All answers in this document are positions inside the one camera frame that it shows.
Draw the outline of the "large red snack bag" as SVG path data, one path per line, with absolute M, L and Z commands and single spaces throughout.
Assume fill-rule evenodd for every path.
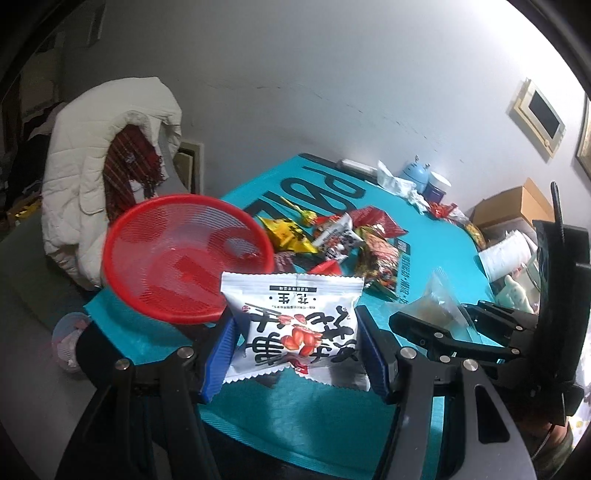
M 349 211 L 349 217 L 352 219 L 353 227 L 372 228 L 387 239 L 402 237 L 408 233 L 406 229 L 394 222 L 387 212 L 374 206 Z

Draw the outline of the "yellow lollipop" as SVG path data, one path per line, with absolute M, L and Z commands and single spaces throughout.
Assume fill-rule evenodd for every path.
M 304 209 L 303 207 L 298 206 L 296 203 L 287 200 L 287 198 L 284 198 L 283 196 L 280 196 L 280 200 L 284 205 L 297 212 L 301 219 L 301 225 L 304 227 L 315 226 L 315 222 L 318 220 L 318 214 L 315 213 L 315 211 Z

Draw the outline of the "red mesh basket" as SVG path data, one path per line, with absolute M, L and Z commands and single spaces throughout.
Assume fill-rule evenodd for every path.
M 176 325 L 214 322 L 225 307 L 223 272 L 273 272 L 273 246 L 245 211 L 202 195 L 145 200 L 108 228 L 107 286 L 128 307 Z

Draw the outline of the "clear plastic candy bag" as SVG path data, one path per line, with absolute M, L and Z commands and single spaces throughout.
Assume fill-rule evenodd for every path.
M 401 307 L 400 311 L 450 332 L 468 332 L 474 326 L 466 308 L 453 294 L 448 276 L 442 268 L 432 272 L 423 295 Z

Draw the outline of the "white peanut snack packet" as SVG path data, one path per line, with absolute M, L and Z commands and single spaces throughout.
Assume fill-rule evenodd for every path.
M 221 294 L 242 336 L 224 381 L 293 369 L 317 383 L 369 390 L 355 311 L 363 285 L 360 277 L 224 272 Z

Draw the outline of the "red candy wrapper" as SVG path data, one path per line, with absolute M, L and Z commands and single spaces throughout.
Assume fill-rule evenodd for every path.
M 429 213 L 435 219 L 439 220 L 451 220 L 451 214 L 457 209 L 457 205 L 452 203 L 450 205 L 440 204 L 437 202 L 429 203 Z

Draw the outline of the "white remote control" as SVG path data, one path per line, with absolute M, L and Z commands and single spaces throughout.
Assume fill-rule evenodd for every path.
M 377 179 L 377 168 L 362 162 L 358 162 L 351 159 L 342 159 L 338 162 L 339 169 L 359 178 L 365 178 L 369 180 Z

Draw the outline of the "white plush toy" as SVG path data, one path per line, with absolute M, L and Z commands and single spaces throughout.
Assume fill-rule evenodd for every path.
M 537 314 L 539 311 L 540 291 L 528 276 L 515 280 L 511 275 L 503 279 L 503 288 L 495 296 L 495 304 L 526 313 Z

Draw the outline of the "blue deer humidifier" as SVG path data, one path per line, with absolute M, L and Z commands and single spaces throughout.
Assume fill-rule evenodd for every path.
M 419 156 L 415 155 L 415 160 L 405 166 L 401 173 L 401 177 L 414 182 L 417 191 L 422 194 L 430 178 L 430 164 L 423 163 Z

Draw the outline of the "white black snack packet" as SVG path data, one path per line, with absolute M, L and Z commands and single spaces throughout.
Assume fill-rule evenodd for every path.
M 318 248 L 325 260 L 345 261 L 353 250 L 363 245 L 363 239 L 353 230 L 353 222 L 348 213 L 337 222 L 329 222 L 315 228 L 315 239 L 311 242 Z

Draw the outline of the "dark blue white-lid jar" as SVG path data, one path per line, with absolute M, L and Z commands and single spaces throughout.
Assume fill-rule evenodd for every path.
M 451 189 L 450 181 L 437 172 L 431 172 L 423 190 L 423 197 L 428 202 L 441 203 Z

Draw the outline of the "grey chair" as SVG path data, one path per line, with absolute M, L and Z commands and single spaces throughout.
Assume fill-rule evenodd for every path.
M 190 162 L 184 153 L 171 154 L 170 145 L 163 128 L 159 130 L 158 147 L 164 180 L 156 187 L 158 196 L 188 194 L 191 192 Z

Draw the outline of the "yellow snack packet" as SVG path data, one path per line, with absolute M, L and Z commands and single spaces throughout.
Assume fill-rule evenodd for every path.
M 304 230 L 296 222 L 287 218 L 270 219 L 259 216 L 259 221 L 269 237 L 276 252 L 317 254 L 318 248 L 312 245 Z

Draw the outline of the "gold cereal snack bag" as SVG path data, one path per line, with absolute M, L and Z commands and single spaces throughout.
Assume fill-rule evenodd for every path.
M 399 250 L 372 227 L 360 227 L 356 234 L 363 242 L 359 247 L 355 275 L 363 277 L 366 289 L 398 299 Z

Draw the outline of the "small red snack packet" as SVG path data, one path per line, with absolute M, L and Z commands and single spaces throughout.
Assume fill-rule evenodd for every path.
M 308 274 L 342 276 L 342 268 L 337 260 L 327 260 L 308 270 Z

